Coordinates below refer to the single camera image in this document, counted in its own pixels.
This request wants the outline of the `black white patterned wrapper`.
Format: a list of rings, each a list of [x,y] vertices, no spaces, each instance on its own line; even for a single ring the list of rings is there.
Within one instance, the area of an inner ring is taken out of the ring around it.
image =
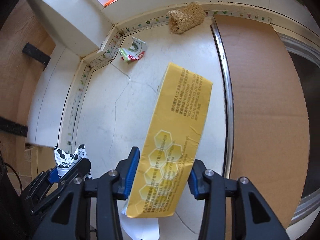
[[[57,168],[57,174],[62,178],[77,162],[81,159],[87,159],[86,148],[80,144],[74,153],[68,153],[57,146],[54,147],[54,159]]]

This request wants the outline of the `wooden cutting board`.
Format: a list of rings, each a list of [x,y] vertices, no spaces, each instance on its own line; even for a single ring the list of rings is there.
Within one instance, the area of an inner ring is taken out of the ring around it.
[[[23,53],[29,43],[51,55],[55,43],[26,0],[20,0],[1,29],[1,117],[27,125],[44,65]]]

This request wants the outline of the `loofah sponge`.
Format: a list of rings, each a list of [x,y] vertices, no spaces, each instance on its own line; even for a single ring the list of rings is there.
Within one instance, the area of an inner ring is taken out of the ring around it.
[[[174,34],[182,34],[197,25],[200,25],[206,16],[204,9],[196,3],[190,3],[182,9],[168,11],[169,29]]]

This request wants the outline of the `green red small wrapper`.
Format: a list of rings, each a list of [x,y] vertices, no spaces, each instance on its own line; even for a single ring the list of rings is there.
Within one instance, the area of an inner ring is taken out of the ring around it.
[[[140,60],[147,50],[146,42],[139,38],[132,37],[130,48],[119,48],[121,59],[125,62],[134,62]]]

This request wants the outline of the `yellow white box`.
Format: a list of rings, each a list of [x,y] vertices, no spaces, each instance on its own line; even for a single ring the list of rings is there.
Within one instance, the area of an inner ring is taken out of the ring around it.
[[[168,64],[129,195],[127,217],[174,214],[201,141],[212,86],[199,74]]]

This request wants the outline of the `brown cardboard sheet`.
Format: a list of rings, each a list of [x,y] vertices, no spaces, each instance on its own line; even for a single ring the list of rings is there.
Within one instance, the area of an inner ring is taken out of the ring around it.
[[[309,119],[298,74],[272,26],[223,15],[215,21],[233,90],[231,178],[251,180],[288,227],[309,163]]]

